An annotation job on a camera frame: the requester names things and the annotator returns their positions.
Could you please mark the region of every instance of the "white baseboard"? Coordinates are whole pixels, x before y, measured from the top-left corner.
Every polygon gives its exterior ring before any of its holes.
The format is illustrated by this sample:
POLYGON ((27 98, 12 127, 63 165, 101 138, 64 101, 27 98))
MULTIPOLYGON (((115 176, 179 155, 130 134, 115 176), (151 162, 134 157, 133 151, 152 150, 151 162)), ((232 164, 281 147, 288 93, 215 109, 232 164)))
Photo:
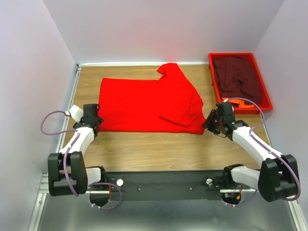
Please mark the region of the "white baseboard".
MULTIPOLYGON (((106 62, 106 63, 86 63, 79 66, 161 66, 167 62, 106 62)), ((176 62, 178 65, 205 65, 208 62, 176 62)))

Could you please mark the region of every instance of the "white wall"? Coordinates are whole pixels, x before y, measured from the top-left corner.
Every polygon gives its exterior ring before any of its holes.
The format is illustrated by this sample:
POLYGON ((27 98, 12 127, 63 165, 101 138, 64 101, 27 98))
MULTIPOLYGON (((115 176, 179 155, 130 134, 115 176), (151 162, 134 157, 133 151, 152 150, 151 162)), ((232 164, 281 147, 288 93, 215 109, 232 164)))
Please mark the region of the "white wall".
POLYGON ((0 230, 19 231, 28 229, 58 139, 42 135, 40 122, 65 109, 76 66, 42 0, 2 0, 0 25, 0 230))
POLYGON ((45 0, 77 63, 203 62, 254 51, 283 0, 45 0))
POLYGON ((308 1, 286 0, 255 56, 273 103, 266 114, 272 145, 297 158, 299 203, 308 220, 308 1))

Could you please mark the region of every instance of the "red box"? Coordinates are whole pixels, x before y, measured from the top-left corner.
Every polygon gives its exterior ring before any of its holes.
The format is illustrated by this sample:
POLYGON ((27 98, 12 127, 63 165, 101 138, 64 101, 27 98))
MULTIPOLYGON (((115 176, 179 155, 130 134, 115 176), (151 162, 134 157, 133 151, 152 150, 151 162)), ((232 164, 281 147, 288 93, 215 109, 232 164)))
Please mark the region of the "red box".
MULTIPOLYGON (((262 93, 262 102, 258 103, 258 106, 264 112, 272 110, 273 106, 271 104, 270 97, 268 95, 268 92, 266 91, 265 84, 263 82, 262 76, 261 76, 260 71, 258 69, 254 55, 252 53, 210 53, 210 54, 208 54, 209 69, 211 71, 216 101, 218 103, 221 103, 222 99, 221 99, 221 96, 220 96, 219 90, 218 90, 218 84, 217 84, 217 79, 216 79, 216 76, 215 76, 213 60, 226 58, 228 56, 239 57, 239 58, 245 59, 245 60, 247 60, 248 62, 251 63, 251 65, 254 67, 254 70, 255 70, 255 73, 256 73, 256 78, 259 82, 259 85, 260 85, 260 88, 261 88, 261 93, 262 93)), ((233 107, 234 107, 234 113, 235 114, 258 114, 259 113, 259 110, 256 107, 239 108, 236 105, 233 105, 233 107)))

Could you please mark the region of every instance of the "dark red fabric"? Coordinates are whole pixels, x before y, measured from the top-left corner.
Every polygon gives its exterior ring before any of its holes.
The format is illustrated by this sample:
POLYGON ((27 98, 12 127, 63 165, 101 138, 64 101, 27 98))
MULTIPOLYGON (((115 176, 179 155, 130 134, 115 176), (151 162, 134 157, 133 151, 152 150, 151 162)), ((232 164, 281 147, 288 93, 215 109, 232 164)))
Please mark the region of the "dark red fabric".
POLYGON ((261 102, 260 85, 254 68, 247 60, 230 56, 213 63, 221 97, 242 97, 255 103, 261 102))
POLYGON ((157 70, 159 80, 103 78, 99 96, 101 131, 203 134, 203 102, 177 64, 157 70))

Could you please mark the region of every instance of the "wooden tabletop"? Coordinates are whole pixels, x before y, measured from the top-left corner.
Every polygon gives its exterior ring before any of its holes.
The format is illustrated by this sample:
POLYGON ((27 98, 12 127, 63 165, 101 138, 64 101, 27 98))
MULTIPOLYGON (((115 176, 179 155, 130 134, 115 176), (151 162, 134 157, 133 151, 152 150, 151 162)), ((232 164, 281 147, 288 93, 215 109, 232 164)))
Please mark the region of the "wooden tabletop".
MULTIPOLYGON (((215 95, 207 65, 180 66, 195 86, 203 102, 205 118, 215 108, 215 95)), ((159 79, 158 66, 82 67, 74 104, 98 103, 102 78, 159 79)), ((259 115, 238 115, 253 127, 261 123, 259 115)), ((74 121, 70 119, 68 128, 74 121)), ((265 130, 255 133, 268 141, 265 130)), ((71 139, 67 134, 64 143, 71 139)), ((254 159, 228 138, 209 131, 203 135, 157 132, 100 132, 84 156, 86 167, 104 166, 107 171, 212 170, 233 164, 258 168, 254 159)))

